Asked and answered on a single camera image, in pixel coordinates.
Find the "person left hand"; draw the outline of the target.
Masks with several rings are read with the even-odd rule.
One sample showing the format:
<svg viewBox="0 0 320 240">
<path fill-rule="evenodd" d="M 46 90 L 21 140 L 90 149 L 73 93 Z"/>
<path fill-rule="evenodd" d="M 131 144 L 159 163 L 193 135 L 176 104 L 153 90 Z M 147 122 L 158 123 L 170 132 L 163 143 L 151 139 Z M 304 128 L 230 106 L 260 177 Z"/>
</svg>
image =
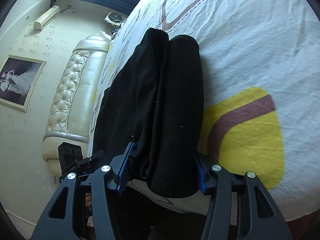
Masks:
<svg viewBox="0 0 320 240">
<path fill-rule="evenodd" d="M 92 195 L 90 193 L 86 193 L 85 206 L 86 207 L 91 207 L 92 206 Z"/>
</svg>

